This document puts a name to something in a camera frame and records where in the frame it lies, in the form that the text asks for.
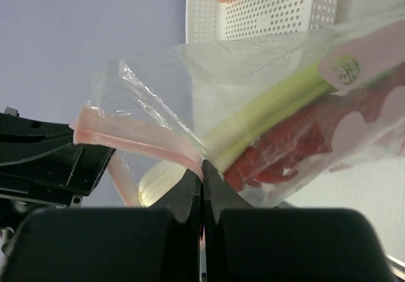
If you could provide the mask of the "white plastic basket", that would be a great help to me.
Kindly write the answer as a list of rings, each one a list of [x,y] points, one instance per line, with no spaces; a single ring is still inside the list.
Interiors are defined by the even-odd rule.
[[[335,21],[338,0],[187,0],[186,51],[193,128],[269,128],[325,91],[305,80],[301,44]]]

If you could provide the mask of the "clear zip top bag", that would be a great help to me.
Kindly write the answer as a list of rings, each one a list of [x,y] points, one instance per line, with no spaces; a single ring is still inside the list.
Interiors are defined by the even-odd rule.
[[[96,75],[76,144],[117,150],[125,205],[203,162],[254,206],[322,173],[404,157],[404,5],[320,30],[182,44]]]

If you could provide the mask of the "green toy leek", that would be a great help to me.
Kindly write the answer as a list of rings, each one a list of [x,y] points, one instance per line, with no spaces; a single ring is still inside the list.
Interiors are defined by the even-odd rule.
[[[357,97],[325,52],[180,53],[134,65],[149,113],[190,139],[248,203],[273,207],[353,150]]]

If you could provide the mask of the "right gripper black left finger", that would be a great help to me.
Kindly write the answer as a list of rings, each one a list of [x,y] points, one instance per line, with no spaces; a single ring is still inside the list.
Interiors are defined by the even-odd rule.
[[[192,172],[148,208],[37,211],[18,228],[2,281],[197,281],[201,182]]]

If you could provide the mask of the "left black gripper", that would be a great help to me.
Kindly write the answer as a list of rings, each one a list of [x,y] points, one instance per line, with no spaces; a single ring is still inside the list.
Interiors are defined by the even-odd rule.
[[[67,124],[1,113],[1,198],[27,204],[79,207],[99,184],[115,150],[74,144]]]

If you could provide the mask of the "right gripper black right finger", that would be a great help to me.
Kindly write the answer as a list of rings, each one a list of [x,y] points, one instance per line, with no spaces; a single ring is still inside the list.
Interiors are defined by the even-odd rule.
[[[370,222],[352,209],[255,208],[203,163],[208,281],[394,281]]]

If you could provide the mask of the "red toy lobster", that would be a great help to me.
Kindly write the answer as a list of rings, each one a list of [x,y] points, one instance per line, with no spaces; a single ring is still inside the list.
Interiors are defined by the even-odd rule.
[[[302,180],[364,146],[404,142],[404,86],[380,82],[342,97],[326,95],[264,133],[225,173],[238,192]]]

